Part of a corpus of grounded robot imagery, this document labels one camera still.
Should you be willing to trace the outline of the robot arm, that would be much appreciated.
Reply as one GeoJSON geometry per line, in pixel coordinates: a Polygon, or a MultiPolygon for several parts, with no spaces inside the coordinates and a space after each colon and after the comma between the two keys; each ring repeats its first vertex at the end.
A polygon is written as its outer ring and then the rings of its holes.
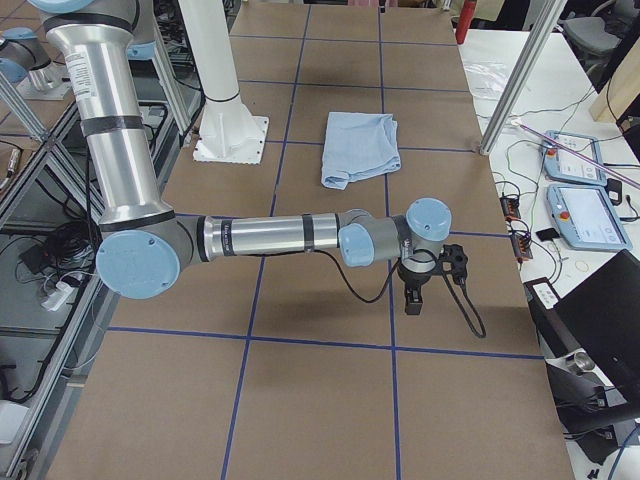
{"type": "MultiPolygon", "coordinates": [[[[265,160],[256,165],[198,162],[195,148],[177,159],[163,197],[180,221],[210,216],[301,217],[364,210],[391,222],[422,198],[446,204],[451,243],[471,224],[470,206],[491,178],[469,143],[478,128],[448,15],[436,9],[306,5],[248,1],[231,44],[247,102],[268,115],[265,160]],[[328,117],[333,111],[385,112],[397,122],[401,166],[331,189],[321,182],[328,117]]],[[[387,264],[349,274],[371,308],[360,307],[338,270],[333,249],[250,254],[197,262],[155,299],[182,318],[212,308],[218,318],[278,321],[380,317],[384,307],[413,306],[387,264]]]]}

